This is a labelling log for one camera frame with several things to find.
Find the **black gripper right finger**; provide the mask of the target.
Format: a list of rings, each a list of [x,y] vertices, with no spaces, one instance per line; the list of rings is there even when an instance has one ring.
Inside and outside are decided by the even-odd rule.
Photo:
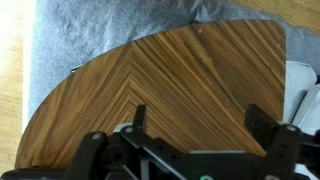
[[[255,104],[246,108],[244,125],[268,156],[298,156],[302,132],[296,126],[276,122]]]

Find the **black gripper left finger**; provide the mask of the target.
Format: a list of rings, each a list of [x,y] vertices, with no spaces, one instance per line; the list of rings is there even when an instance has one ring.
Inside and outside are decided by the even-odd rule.
[[[146,137],[146,106],[138,105],[133,122],[120,130],[120,135],[126,140],[144,140]]]

